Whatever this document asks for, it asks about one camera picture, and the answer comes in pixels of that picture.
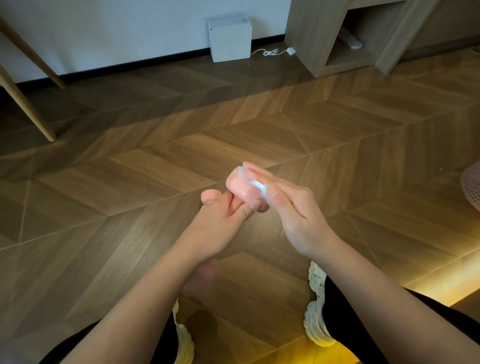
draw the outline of black pants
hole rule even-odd
[[[477,344],[480,344],[480,324],[473,318],[423,294],[407,291]],[[363,364],[388,363],[355,311],[353,311],[352,306],[329,277],[325,281],[325,304],[322,315],[328,333],[332,338],[347,347]]]
[[[427,296],[408,291],[476,343],[480,344],[480,324],[477,321]],[[388,363],[345,296],[329,277],[327,277],[325,282],[325,304],[322,313],[329,334],[354,353],[363,364]],[[97,323],[91,324],[57,345],[40,364],[60,363]],[[170,314],[151,363],[173,364],[177,357],[177,348],[177,331],[173,315]]]

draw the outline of white sneaker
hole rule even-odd
[[[179,310],[178,300],[173,306],[173,317],[175,319],[175,325],[177,327],[177,337],[179,347],[177,351],[177,358],[174,364],[192,364],[193,357],[195,356],[195,344],[193,343],[192,336],[188,332],[187,328],[182,324],[177,324],[177,312]]]
[[[327,275],[314,262],[310,263],[308,269],[308,281],[310,288],[317,294],[317,300],[312,301],[305,311],[303,326],[310,340],[319,346],[331,346],[335,340],[330,336],[322,316],[322,309],[325,304],[325,279]]]

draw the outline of wooden floor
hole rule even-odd
[[[480,288],[480,214],[459,185],[480,157],[468,50],[321,79],[287,55],[203,57],[28,97],[59,138],[0,104],[7,362],[37,363],[102,317],[244,160],[310,187],[333,229],[404,286],[446,304]],[[308,264],[272,209],[251,218],[212,287],[180,298],[195,362],[355,363],[304,335]]]

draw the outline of wooden chair leg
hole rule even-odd
[[[53,142],[57,137],[50,127],[45,123],[40,114],[35,110],[35,108],[28,102],[24,94],[19,90],[15,82],[8,75],[7,71],[0,65],[0,85],[2,85],[5,90],[10,94],[10,96],[15,100],[15,102],[22,108],[25,114],[34,122],[36,127],[40,129],[44,136],[51,142]]]
[[[62,90],[66,85],[53,72],[53,70],[40,58],[40,56],[25,42],[22,37],[0,16],[0,33],[3,33],[14,45],[16,45],[28,58],[32,60],[45,74],[52,79]]]

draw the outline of person's right arm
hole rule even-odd
[[[342,291],[390,363],[480,363],[480,345],[330,229],[310,190],[279,180],[268,185],[267,195],[292,245]]]

